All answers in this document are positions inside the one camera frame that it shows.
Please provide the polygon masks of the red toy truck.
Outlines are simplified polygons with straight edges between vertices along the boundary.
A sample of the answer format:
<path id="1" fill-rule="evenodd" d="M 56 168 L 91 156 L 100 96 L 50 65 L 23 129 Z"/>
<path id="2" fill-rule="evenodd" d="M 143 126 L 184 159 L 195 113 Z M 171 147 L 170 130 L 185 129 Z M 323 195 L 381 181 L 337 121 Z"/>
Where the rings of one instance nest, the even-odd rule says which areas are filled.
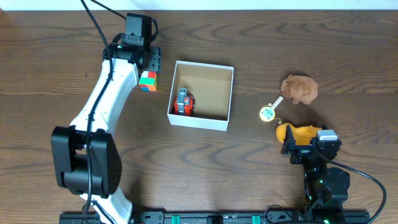
<path id="1" fill-rule="evenodd" d="M 179 88 L 174 101 L 174 114 L 191 116 L 195 107 L 195 99 L 186 88 Z"/>

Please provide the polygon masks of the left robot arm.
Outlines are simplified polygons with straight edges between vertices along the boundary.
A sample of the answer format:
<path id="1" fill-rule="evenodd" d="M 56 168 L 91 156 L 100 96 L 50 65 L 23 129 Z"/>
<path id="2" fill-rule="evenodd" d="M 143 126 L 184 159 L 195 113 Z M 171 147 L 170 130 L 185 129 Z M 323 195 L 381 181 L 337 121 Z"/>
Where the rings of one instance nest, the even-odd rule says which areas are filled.
<path id="1" fill-rule="evenodd" d="M 86 201 L 81 214 L 63 213 L 60 223 L 139 221 L 119 186 L 122 162 L 113 134 L 142 74 L 159 71 L 161 49 L 150 45 L 158 34 L 155 19 L 129 13 L 125 20 L 125 31 L 105 44 L 101 74 L 85 106 L 50 137 L 57 184 Z"/>

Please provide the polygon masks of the multicoloured puzzle cube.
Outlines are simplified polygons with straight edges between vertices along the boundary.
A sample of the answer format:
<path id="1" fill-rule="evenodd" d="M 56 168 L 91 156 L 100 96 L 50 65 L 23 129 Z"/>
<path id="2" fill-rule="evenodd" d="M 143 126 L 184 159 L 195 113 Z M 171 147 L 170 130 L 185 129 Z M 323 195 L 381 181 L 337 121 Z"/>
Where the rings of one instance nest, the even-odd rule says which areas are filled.
<path id="1" fill-rule="evenodd" d="M 143 71 L 139 79 L 139 86 L 142 91 L 157 91 L 157 84 L 156 72 Z"/>

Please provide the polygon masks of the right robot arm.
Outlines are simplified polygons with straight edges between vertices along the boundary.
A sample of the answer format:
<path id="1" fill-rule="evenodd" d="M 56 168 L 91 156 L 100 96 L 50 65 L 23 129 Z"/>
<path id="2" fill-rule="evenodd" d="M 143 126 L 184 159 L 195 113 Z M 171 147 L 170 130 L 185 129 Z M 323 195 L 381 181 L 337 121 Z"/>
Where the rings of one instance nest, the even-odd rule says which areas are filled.
<path id="1" fill-rule="evenodd" d="M 342 209 L 348 199 L 350 175 L 337 167 L 327 167 L 340 150 L 341 141 L 332 129 L 325 126 L 310 138 L 307 145 L 298 145 L 291 126 L 286 127 L 281 153 L 290 155 L 291 164 L 301 164 L 304 170 L 304 189 L 310 206 L 307 216 L 317 209 Z"/>

